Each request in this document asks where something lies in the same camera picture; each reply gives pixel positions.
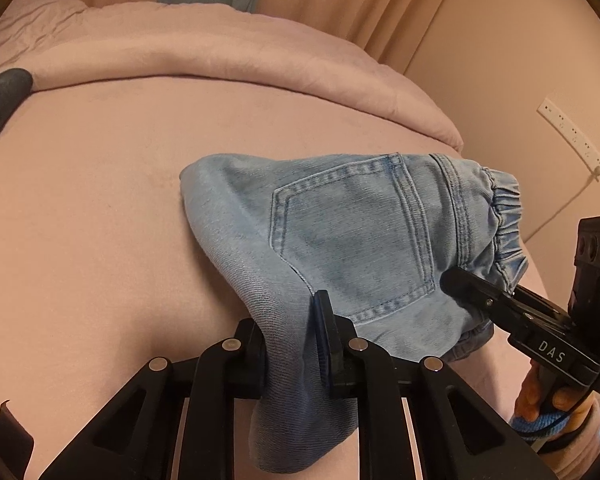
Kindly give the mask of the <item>pink duvet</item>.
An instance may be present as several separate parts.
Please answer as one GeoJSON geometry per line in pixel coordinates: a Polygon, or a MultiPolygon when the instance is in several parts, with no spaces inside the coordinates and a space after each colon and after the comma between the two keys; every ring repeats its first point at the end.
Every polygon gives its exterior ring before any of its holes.
{"type": "Polygon", "coordinates": [[[35,90],[199,76],[265,84],[390,120],[460,150],[452,120],[417,84],[346,40],[224,4],[14,0],[0,17],[0,73],[35,90]]]}

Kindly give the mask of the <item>light blue denim pants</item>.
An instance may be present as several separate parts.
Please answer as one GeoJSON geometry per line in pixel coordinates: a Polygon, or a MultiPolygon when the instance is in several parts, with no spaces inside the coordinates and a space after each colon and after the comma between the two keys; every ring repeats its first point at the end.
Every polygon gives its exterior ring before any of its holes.
{"type": "Polygon", "coordinates": [[[196,241],[264,336],[250,453],[273,474],[312,466],[358,424],[354,402],[322,383],[316,292],[392,356],[457,361],[494,328],[445,295],[441,275],[459,266],[512,290],[528,266],[516,178],[472,160],[210,155],[182,171],[181,193],[196,241]]]}

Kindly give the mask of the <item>white wall power strip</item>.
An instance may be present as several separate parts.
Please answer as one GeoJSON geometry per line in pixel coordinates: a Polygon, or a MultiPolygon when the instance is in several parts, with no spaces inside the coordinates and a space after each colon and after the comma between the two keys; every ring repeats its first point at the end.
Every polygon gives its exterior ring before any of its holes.
{"type": "Polygon", "coordinates": [[[600,150],[591,139],[549,98],[536,111],[562,136],[595,180],[600,180],[600,150]]]}

